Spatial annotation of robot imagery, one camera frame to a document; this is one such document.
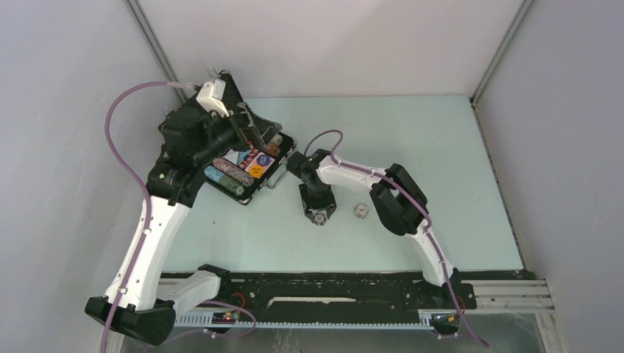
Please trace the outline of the blue small blind button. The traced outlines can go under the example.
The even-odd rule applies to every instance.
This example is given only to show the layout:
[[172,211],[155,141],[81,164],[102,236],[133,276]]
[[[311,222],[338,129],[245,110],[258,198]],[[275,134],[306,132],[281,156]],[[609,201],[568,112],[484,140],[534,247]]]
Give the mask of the blue small blind button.
[[273,158],[267,154],[259,154],[256,163],[263,167],[268,167],[274,162]]

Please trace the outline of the blue card deck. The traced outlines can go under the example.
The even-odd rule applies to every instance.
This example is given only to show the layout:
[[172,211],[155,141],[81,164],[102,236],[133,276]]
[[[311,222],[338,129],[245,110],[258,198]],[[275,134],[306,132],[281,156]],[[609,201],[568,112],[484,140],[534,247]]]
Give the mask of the blue card deck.
[[225,158],[235,165],[239,165],[249,151],[232,151]]

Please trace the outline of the blue white poker chip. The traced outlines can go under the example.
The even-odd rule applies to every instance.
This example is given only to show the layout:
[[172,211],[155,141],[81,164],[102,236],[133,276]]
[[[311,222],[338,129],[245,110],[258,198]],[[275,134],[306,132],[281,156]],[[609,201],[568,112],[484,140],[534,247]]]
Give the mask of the blue white poker chip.
[[324,225],[327,222],[326,215],[324,213],[317,213],[313,217],[313,222],[315,223],[315,225],[318,225],[318,226]]

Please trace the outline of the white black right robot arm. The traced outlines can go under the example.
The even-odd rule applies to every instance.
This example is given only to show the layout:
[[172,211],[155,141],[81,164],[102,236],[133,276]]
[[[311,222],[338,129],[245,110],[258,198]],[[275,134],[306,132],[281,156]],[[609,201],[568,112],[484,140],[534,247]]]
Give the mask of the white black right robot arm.
[[447,307],[456,300],[458,291],[450,281],[454,266],[431,230],[428,200],[401,165],[373,168],[318,149],[307,157],[293,153],[286,168],[301,181],[299,193],[304,214],[316,225],[325,224],[337,208],[333,186],[368,195],[381,224],[395,235],[406,236],[415,248],[424,280],[430,284],[430,302]]

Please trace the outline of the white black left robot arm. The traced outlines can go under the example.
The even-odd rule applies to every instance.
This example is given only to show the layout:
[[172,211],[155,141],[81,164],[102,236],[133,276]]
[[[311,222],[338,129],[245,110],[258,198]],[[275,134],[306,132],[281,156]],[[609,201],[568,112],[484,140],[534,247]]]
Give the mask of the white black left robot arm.
[[157,284],[176,234],[207,183],[205,169],[229,151],[265,149],[280,130],[244,102],[225,116],[200,106],[169,113],[159,126],[164,142],[157,162],[139,181],[141,216],[125,258],[105,294],[85,306],[104,327],[103,346],[111,332],[160,345],[179,314],[206,299],[219,307],[230,302],[232,285],[203,269],[170,299],[158,297]]

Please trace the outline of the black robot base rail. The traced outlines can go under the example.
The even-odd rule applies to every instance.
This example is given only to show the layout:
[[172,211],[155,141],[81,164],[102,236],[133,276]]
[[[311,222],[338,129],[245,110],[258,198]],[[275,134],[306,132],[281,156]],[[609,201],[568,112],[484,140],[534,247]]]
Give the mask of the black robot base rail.
[[452,288],[418,271],[395,273],[232,273],[216,300],[240,304],[260,323],[416,324],[420,314],[474,309],[472,286],[452,275]]

